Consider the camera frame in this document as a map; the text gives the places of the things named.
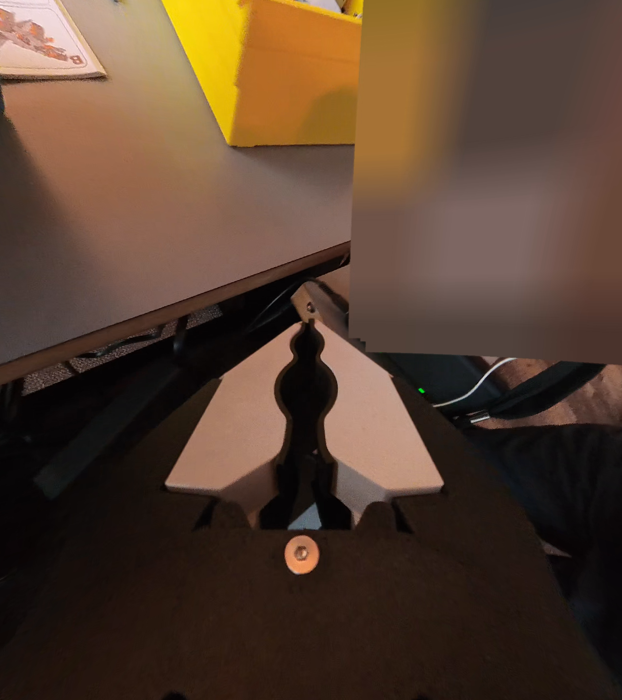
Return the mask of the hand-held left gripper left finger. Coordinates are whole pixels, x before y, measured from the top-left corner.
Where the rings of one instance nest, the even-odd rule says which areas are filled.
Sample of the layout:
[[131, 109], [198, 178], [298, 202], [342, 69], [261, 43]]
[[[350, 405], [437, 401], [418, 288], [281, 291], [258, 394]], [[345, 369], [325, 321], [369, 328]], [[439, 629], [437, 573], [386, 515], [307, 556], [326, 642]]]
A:
[[298, 355], [307, 329], [299, 322], [226, 372], [165, 481], [168, 491], [238, 504], [259, 527], [263, 507], [279, 493], [289, 413], [278, 400], [280, 376]]

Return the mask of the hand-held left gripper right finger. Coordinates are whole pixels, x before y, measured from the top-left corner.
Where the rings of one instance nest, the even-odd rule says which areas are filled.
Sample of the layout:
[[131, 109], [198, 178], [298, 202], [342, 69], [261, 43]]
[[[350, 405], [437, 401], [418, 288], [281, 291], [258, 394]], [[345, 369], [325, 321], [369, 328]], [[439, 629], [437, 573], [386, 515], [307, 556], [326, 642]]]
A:
[[333, 494], [359, 523], [368, 505], [440, 492], [440, 475], [392, 376], [320, 321], [318, 359], [335, 381], [324, 444], [337, 465]]

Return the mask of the dark desk beam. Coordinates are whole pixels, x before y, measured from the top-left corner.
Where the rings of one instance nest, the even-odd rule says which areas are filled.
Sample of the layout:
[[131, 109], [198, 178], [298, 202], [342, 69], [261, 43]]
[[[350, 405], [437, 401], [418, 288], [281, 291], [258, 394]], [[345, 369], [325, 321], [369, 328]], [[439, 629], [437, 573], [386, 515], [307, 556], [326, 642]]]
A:
[[49, 501], [59, 497], [83, 471], [136, 419], [177, 375], [170, 358], [156, 361], [100, 409], [68, 444], [34, 477]]

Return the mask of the grey desk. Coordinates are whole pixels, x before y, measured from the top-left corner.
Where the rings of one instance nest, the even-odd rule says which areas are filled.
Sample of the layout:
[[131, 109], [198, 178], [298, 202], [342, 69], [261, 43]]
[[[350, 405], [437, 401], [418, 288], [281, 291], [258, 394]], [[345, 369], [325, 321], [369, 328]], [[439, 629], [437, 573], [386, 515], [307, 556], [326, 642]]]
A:
[[5, 84], [0, 385], [347, 253], [350, 146], [230, 148], [160, 1], [65, 1], [107, 81]]

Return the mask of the black device with green light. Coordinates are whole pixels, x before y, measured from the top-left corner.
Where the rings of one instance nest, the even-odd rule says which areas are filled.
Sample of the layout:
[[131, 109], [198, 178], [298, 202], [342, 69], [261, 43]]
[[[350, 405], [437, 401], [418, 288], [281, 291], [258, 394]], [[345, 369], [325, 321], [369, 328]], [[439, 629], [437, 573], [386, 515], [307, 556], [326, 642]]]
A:
[[[422, 389], [430, 404], [442, 404], [473, 388], [488, 369], [487, 362], [475, 355], [384, 354], [387, 361], [409, 384]], [[446, 416], [467, 415], [485, 409], [502, 394], [502, 384], [493, 377], [470, 397], [441, 407]]]

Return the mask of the person's dark trousers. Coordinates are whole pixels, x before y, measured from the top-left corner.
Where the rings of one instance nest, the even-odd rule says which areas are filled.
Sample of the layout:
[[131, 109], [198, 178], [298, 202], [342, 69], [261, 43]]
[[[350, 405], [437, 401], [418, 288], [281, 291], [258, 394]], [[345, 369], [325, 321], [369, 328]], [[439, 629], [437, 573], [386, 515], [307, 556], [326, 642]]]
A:
[[622, 692], [622, 428], [461, 426], [523, 507], [539, 538], [566, 556], [560, 591]]

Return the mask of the yellow plastic bin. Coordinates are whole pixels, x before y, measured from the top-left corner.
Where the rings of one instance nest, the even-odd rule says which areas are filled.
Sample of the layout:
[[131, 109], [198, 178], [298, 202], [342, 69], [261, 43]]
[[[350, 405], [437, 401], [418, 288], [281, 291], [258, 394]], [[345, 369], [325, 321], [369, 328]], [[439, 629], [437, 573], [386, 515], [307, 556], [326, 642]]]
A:
[[317, 1], [163, 1], [227, 144], [352, 145], [362, 20]]

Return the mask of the white instruction booklet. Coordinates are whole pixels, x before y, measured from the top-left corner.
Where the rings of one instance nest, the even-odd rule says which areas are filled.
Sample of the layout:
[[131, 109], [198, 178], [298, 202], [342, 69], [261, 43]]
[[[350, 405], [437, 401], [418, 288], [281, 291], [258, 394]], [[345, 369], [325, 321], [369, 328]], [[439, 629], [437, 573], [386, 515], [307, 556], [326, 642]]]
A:
[[102, 79], [107, 72], [61, 1], [0, 1], [0, 77]]

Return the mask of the metal desk bracket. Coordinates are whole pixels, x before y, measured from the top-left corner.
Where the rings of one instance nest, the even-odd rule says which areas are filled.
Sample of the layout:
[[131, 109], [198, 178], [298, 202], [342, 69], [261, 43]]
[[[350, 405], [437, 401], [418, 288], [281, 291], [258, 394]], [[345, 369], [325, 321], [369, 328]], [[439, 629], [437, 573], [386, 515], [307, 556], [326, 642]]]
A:
[[336, 333], [349, 329], [349, 307], [326, 283], [310, 279], [291, 295], [290, 302], [304, 323], [318, 321]]

